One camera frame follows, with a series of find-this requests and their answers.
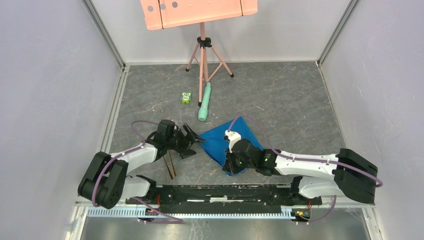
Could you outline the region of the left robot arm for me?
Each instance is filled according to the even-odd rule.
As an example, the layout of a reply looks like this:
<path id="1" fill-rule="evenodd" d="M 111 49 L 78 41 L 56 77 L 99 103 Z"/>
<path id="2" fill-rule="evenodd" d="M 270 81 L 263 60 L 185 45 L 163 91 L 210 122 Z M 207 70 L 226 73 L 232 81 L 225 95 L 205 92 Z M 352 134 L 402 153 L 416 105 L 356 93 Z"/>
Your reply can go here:
<path id="1" fill-rule="evenodd" d="M 128 178 L 128 173 L 158 161 L 169 151 L 175 151 L 181 159 L 191 157 L 196 154 L 192 145 L 205 142 L 186 123 L 178 127 L 174 121 L 162 119 L 156 126 L 154 132 L 130 149 L 97 152 L 78 185 L 78 196 L 105 209 L 132 197 L 139 197 L 145 204 L 153 203 L 157 198 L 153 180 L 143 176 Z"/>

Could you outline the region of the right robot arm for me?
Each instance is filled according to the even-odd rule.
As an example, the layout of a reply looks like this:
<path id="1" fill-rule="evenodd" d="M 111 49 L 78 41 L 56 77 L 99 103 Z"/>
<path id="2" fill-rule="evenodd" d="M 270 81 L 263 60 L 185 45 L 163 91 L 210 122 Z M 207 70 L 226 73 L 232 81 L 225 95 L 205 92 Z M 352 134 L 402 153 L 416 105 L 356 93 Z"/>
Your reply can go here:
<path id="1" fill-rule="evenodd" d="M 238 174 L 244 169 L 254 169 L 264 176 L 293 175 L 288 196 L 295 204 L 341 195 L 355 202 L 373 204 L 376 188 L 383 186 L 378 167 L 348 148 L 328 155 L 294 154 L 260 149 L 243 138 L 231 142 L 225 150 L 223 170 Z"/>

